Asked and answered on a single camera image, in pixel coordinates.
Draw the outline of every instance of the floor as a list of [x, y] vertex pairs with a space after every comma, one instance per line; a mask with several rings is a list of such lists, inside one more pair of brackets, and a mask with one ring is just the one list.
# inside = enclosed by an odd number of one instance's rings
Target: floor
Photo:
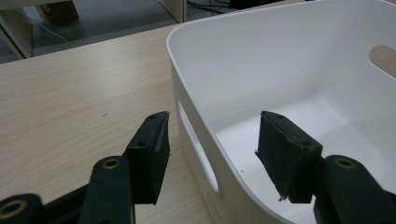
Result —
[[[191, 1], [209, 5], [209, 0]], [[177, 24], [177, 21], [158, 0], [73, 0], [73, 2], [79, 18], [65, 26], [57, 26], [43, 21], [35, 7], [23, 9], [32, 20], [34, 56]], [[224, 2], [229, 2], [229, 0], [221, 2], [212, 0], [211, 4], [227, 6]], [[216, 7], [216, 10], [233, 11], [227, 7]], [[209, 11], [188, 5], [188, 21], [213, 15]], [[0, 63], [17, 60], [4, 40], [0, 38]]]

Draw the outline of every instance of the wooden table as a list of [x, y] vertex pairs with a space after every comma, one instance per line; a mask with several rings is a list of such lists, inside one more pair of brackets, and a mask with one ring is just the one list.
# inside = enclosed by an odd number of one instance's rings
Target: wooden table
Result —
[[136, 207], [137, 221], [212, 223], [178, 137], [165, 47], [175, 27], [1, 64], [0, 199], [33, 192], [48, 203], [86, 184], [93, 165], [120, 155], [146, 116], [168, 110], [163, 189], [156, 206]]

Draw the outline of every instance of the bin handle cutout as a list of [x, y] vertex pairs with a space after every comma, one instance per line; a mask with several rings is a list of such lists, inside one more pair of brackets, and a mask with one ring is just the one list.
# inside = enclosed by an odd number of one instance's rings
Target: bin handle cutout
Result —
[[194, 149], [198, 155], [198, 158], [204, 167], [205, 174], [207, 179], [209, 180], [210, 186], [215, 191], [216, 193], [219, 192], [219, 185], [218, 185], [218, 180], [216, 179], [215, 172], [213, 172], [212, 166], [210, 165], [209, 160], [207, 159], [207, 156], [205, 154], [205, 151], [198, 139], [198, 136], [195, 133], [195, 130], [192, 128], [192, 125], [190, 123], [189, 118], [187, 117], [186, 112], [184, 111], [183, 105], [180, 103], [180, 101], [177, 101], [177, 109], [180, 115], [181, 122], [183, 122], [183, 125], [186, 127], [188, 136], [190, 140], [192, 141], [192, 144], [194, 146]]
[[377, 45], [370, 50], [370, 62], [396, 78], [396, 50], [387, 45]]

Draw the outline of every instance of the white plastic bin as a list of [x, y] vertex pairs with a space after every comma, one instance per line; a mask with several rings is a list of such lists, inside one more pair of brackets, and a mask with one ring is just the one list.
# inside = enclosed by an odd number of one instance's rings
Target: white plastic bin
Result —
[[396, 49], [396, 6], [374, 0], [259, 9], [169, 35], [182, 144], [217, 223], [315, 222], [313, 204], [278, 201], [254, 154], [262, 110], [396, 192], [396, 80], [369, 60], [379, 45]]

